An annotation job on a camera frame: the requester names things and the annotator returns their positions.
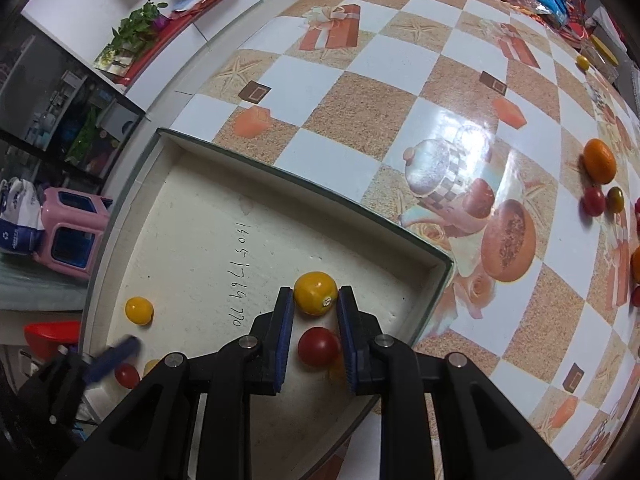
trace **green leaves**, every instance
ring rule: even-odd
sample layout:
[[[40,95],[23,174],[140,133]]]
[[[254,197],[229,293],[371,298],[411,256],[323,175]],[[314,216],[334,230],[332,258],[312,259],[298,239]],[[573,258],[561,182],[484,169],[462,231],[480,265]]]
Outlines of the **green leaves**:
[[[152,28],[154,20],[160,16],[160,10],[168,7],[165,2],[158,4],[148,0],[141,8],[133,10],[128,18],[120,20],[118,30],[111,29],[113,39],[107,48],[119,51],[130,50],[142,54],[156,43],[158,33]]]

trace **white foam box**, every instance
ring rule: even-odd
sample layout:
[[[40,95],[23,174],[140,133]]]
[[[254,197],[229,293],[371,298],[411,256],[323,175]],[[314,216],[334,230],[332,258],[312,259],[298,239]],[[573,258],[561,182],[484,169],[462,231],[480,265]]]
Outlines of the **white foam box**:
[[[141,374],[148,360],[174,351],[209,354],[248,333],[255,316],[273,309],[279,288],[311,270],[351,285],[360,310],[413,343],[453,270],[444,252],[344,197],[171,131],[155,134],[112,215],[90,282],[81,352],[95,356],[133,334],[142,340],[133,361]],[[149,326],[127,320],[132,296],[154,304]],[[317,325],[337,332],[335,310],[296,312],[282,392],[252,397],[255,480],[299,479],[376,401],[300,362],[298,339]],[[97,413],[109,413],[127,394],[113,377],[98,387]]]

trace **white bag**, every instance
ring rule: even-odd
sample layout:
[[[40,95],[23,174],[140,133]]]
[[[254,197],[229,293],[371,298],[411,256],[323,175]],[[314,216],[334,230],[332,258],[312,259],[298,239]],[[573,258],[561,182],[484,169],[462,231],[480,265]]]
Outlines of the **white bag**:
[[[31,254],[44,234],[35,186],[12,178],[0,182],[0,250]]]

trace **metal screw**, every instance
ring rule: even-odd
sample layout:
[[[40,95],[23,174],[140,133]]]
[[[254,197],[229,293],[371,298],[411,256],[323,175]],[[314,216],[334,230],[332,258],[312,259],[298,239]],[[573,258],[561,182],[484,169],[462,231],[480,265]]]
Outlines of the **metal screw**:
[[[464,354],[461,354],[460,352],[453,352],[453,354],[449,356],[449,362],[456,368],[462,368],[466,365],[467,360]]]
[[[169,368],[177,368],[182,364],[183,361],[184,357],[182,356],[182,354],[178,354],[177,352],[169,354],[164,358],[164,364],[166,364]]]
[[[389,348],[393,345],[394,339],[389,334],[378,334],[373,338],[376,345],[382,346],[382,348]]]
[[[240,348],[253,348],[258,344],[258,338],[255,335],[243,335],[240,339],[238,339],[238,344]]]

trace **potted plant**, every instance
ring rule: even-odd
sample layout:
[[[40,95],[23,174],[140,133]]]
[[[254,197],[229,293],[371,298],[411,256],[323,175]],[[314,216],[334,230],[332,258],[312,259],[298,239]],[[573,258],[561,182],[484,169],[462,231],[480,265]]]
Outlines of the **potted plant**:
[[[150,49],[158,38],[158,32],[167,24],[168,19],[160,14],[168,4],[158,4],[148,0],[142,7],[130,13],[120,21],[118,30],[112,28],[113,39],[102,50],[94,66],[106,72],[122,75],[136,57]]]

